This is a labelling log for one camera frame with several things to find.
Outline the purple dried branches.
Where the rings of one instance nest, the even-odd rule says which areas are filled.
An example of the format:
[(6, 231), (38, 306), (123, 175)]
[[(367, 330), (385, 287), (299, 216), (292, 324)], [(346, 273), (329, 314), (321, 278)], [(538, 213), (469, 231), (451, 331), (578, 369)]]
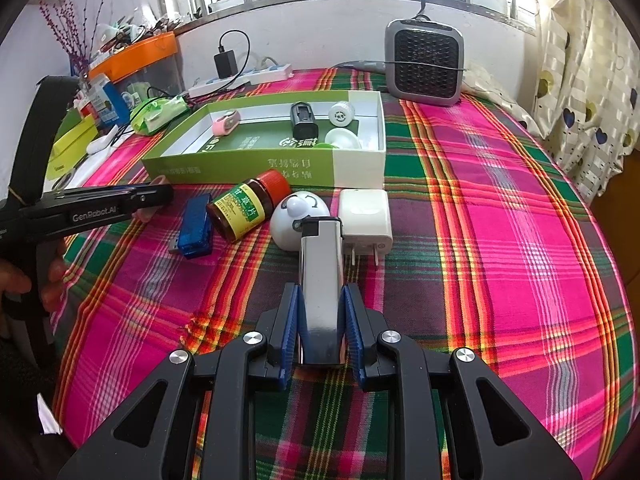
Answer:
[(96, 48), (98, 25), (105, 0), (37, 0), (48, 29), (70, 61), (74, 75), (87, 75)]

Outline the white power strip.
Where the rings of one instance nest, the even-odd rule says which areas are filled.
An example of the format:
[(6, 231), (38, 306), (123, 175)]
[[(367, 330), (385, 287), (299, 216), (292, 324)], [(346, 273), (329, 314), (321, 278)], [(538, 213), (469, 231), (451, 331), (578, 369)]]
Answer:
[(229, 78), (219, 79), (212, 78), (195, 86), (188, 90), (188, 96), (191, 99), (200, 98), (201, 96), (208, 96), (222, 90), (233, 90), (241, 87), (243, 84), (268, 84), (268, 82), (277, 82), (288, 79), (292, 76), (293, 69), (291, 64), (273, 65), (262, 70), (249, 70), (246, 73), (239, 74), (239, 76), (231, 76)]

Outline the green and white box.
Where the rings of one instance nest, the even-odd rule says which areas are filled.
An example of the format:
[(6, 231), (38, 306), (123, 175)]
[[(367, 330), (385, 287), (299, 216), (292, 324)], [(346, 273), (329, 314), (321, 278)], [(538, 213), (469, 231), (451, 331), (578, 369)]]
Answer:
[[(358, 136), (360, 150), (299, 148), (292, 133), (291, 106), (309, 103), (317, 138), (334, 127), (329, 108), (348, 101), (355, 109), (346, 127)], [(228, 136), (214, 136), (213, 120), (238, 110), (241, 123)], [(380, 92), (364, 90), (299, 91), (244, 96), (211, 102), (166, 132), (142, 158), (150, 178), (173, 184), (239, 183), (268, 169), (278, 170), (300, 188), (382, 188), (386, 131)]]

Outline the white wall charger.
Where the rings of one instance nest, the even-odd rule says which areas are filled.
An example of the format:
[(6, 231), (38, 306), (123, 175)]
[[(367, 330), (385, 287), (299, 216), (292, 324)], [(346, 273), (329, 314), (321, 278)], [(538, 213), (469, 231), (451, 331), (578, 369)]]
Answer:
[(343, 250), (352, 263), (357, 256), (372, 256), (378, 266), (394, 241), (387, 192), (345, 188), (338, 202), (338, 218), (343, 226)]

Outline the black rectangular device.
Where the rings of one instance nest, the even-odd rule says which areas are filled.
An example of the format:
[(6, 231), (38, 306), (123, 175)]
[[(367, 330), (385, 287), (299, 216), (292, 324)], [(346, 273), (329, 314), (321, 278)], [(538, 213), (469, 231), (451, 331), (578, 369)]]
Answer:
[(297, 102), (291, 106), (291, 122), (296, 140), (313, 139), (318, 136), (318, 125), (309, 103)]

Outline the pink clip holder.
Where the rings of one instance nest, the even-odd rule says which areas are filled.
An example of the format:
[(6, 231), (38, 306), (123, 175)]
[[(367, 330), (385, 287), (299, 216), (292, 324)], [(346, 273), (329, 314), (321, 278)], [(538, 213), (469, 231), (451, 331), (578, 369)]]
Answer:
[[(169, 181), (166, 176), (162, 174), (156, 178), (154, 178), (150, 185), (162, 185), (168, 184)], [(163, 207), (163, 205), (157, 205), (157, 199), (151, 196), (148, 196), (144, 202), (144, 206), (137, 209), (132, 218), (142, 223), (148, 223), (153, 218), (154, 214)]]
[(241, 114), (238, 110), (227, 110), (220, 117), (213, 120), (213, 135), (228, 136), (241, 123), (241, 120)]

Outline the grey portable fan heater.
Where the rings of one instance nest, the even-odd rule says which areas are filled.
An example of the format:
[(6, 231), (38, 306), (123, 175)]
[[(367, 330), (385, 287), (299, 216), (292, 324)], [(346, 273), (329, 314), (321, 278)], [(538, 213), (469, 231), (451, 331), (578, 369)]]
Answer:
[(397, 99), (437, 106), (460, 100), (464, 40), (460, 32), (420, 15), (385, 29), (385, 77)]

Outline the patterned curtain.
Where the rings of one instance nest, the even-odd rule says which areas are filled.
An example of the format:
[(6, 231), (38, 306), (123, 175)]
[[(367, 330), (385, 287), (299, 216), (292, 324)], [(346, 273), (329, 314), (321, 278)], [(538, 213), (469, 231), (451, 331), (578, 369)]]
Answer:
[(536, 0), (534, 118), (586, 203), (639, 142), (639, 47), (610, 0)]

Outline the small white round device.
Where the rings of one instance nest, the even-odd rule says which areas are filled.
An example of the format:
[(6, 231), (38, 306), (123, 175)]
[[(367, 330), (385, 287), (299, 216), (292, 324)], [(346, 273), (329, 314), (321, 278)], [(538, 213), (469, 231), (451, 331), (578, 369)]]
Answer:
[(355, 109), (348, 101), (333, 104), (328, 111), (329, 121), (336, 128), (346, 128), (355, 118)]

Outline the green white suction hook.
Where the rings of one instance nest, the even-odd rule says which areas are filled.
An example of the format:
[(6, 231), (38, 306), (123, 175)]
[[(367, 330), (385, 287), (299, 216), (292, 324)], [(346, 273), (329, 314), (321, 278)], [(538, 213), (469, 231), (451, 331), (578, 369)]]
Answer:
[(323, 139), (313, 138), (297, 142), (299, 148), (336, 148), (337, 150), (360, 150), (362, 144), (356, 136), (346, 128), (333, 128)]

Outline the black power adapter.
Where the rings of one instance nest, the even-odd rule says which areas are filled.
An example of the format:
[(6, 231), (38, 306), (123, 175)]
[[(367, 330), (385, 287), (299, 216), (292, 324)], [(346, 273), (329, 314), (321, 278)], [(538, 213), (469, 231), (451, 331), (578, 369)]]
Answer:
[(236, 56), (233, 50), (224, 50), (224, 48), (221, 48), (214, 55), (214, 63), (219, 79), (227, 79), (239, 73), (238, 64), (236, 64)]

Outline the white panda ball toy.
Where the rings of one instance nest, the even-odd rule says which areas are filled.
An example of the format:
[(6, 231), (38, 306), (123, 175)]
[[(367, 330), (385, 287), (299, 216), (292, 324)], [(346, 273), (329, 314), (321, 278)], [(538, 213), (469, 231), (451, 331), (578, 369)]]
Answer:
[(329, 217), (329, 207), (318, 195), (298, 191), (286, 196), (273, 211), (270, 234), (284, 252), (298, 252), (302, 239), (302, 221), (307, 217)]

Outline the plaid bed sheet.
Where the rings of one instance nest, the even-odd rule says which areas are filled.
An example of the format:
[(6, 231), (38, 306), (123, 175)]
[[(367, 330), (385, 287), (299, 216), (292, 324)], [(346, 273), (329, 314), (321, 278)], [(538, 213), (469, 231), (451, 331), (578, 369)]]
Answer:
[[(634, 322), (596, 220), (539, 144), (495, 104), (384, 99), (394, 244), (346, 268), (364, 303), (442, 352), (476, 350), (582, 475), (612, 460), (638, 411)], [(266, 228), (188, 260), (168, 247), (179, 186), (149, 222), (70, 240), (53, 413), (84, 442), (178, 347), (209, 352), (253, 327), (295, 280)]]

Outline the silver lighter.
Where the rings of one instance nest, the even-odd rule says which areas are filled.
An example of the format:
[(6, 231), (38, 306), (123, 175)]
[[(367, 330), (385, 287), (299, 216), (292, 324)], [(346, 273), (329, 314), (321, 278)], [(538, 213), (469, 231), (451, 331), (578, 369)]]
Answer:
[(302, 363), (335, 365), (343, 359), (344, 285), (342, 222), (336, 217), (302, 221), (299, 285), (303, 305), (298, 311)]

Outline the blue USB hub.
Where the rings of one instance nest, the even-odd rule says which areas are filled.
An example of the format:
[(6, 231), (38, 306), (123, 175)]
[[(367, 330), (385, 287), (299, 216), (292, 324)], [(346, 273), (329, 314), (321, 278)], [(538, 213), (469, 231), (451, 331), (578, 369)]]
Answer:
[(202, 194), (186, 202), (179, 233), (169, 244), (171, 255), (194, 259), (212, 253), (213, 225), (206, 210), (211, 198), (209, 194)]

